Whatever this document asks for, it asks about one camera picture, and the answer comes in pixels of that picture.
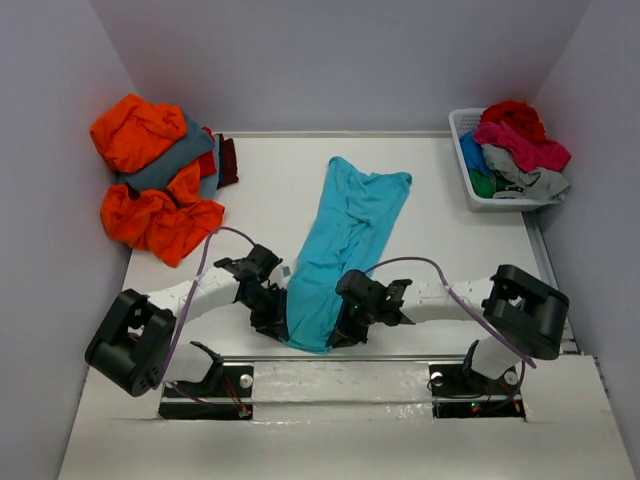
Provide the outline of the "teal t shirt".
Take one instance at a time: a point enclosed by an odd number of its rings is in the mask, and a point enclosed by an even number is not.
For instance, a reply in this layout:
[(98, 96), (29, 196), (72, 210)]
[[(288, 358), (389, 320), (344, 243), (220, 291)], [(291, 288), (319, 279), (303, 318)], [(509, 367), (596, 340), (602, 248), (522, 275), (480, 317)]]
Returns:
[(287, 285), (284, 344), (324, 354), (341, 298), (335, 288), (349, 270), (365, 270), (380, 259), (409, 196), (407, 172), (365, 174), (342, 157), (333, 157), (315, 220), (297, 256)]

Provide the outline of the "orange t shirt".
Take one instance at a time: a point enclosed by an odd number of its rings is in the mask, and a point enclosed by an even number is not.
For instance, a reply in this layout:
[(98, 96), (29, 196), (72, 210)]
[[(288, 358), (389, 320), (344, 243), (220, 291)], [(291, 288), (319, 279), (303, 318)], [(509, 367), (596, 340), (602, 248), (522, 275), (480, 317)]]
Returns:
[(215, 199), (219, 143), (181, 107), (130, 93), (89, 135), (116, 176), (100, 210), (111, 240), (177, 267), (223, 224), (225, 208)]

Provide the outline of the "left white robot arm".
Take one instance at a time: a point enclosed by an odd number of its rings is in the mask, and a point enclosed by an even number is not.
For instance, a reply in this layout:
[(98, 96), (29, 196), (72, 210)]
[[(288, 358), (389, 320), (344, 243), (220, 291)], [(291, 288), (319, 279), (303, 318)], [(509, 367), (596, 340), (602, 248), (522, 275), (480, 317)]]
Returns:
[(284, 340), (286, 278), (282, 260), (256, 244), (240, 259), (223, 258), (192, 280), (149, 294), (120, 292), (85, 351), (85, 362), (133, 397), (162, 384), (187, 396), (209, 395), (224, 379), (224, 360), (206, 345), (182, 344), (184, 325), (215, 309), (239, 303), (260, 334)]

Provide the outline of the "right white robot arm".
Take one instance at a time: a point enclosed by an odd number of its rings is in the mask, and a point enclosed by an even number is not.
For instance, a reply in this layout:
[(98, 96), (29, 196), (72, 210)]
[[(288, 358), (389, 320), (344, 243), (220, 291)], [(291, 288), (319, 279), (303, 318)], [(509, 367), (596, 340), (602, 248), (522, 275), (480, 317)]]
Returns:
[(366, 342), (374, 324), (473, 320), (484, 328), (486, 337), (471, 344), (461, 363), (432, 374), (432, 390), (440, 397), (483, 396), (518, 363), (557, 359), (569, 309), (566, 295), (509, 264), (488, 278), (457, 284), (383, 284), (350, 270), (335, 292), (342, 303), (327, 340), (333, 348)]

